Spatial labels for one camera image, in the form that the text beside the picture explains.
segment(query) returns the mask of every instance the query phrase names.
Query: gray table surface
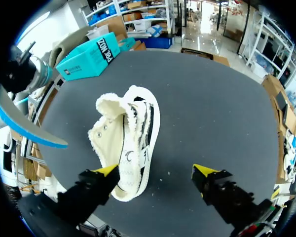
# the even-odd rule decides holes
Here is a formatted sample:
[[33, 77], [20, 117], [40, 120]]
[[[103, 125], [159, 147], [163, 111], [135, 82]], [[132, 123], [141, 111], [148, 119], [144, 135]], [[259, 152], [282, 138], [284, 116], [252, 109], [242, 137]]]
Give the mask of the gray table surface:
[[87, 135], [100, 117], [96, 99], [107, 92], [123, 96], [133, 84], [155, 95], [161, 113], [149, 183], [132, 201], [111, 197], [94, 214], [131, 237], [229, 236], [233, 227], [194, 187], [192, 165], [226, 169], [258, 204], [271, 197], [276, 180], [277, 127], [261, 85], [208, 59], [123, 52], [100, 77], [65, 82], [42, 125], [69, 144], [40, 146], [52, 173], [68, 189], [80, 172], [101, 167]]

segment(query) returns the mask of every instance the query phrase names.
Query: glossy floor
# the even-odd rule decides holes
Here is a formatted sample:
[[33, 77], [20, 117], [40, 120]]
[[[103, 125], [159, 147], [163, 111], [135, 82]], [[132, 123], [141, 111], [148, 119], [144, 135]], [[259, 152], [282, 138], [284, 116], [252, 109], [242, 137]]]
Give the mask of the glossy floor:
[[175, 43], [164, 51], [180, 52], [181, 48], [190, 48], [214, 55], [219, 55], [228, 59], [230, 67], [247, 75], [258, 83], [263, 79], [254, 74], [245, 61], [237, 54], [239, 42], [223, 36], [224, 28], [217, 31], [216, 23], [213, 23], [208, 16], [202, 16], [197, 22], [187, 22], [187, 27], [182, 32], [182, 42], [180, 37], [175, 38]]

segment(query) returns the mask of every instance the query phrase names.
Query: cable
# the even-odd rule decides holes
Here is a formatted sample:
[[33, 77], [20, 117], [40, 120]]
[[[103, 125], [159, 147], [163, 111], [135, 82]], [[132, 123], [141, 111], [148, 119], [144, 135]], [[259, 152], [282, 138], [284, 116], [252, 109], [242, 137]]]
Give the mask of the cable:
[[10, 134], [10, 147], [8, 149], [6, 149], [6, 148], [3, 148], [0, 146], [0, 149], [3, 150], [4, 152], [10, 152], [13, 147], [13, 141], [12, 141], [12, 135], [11, 135], [10, 129], [9, 129], [9, 134]]

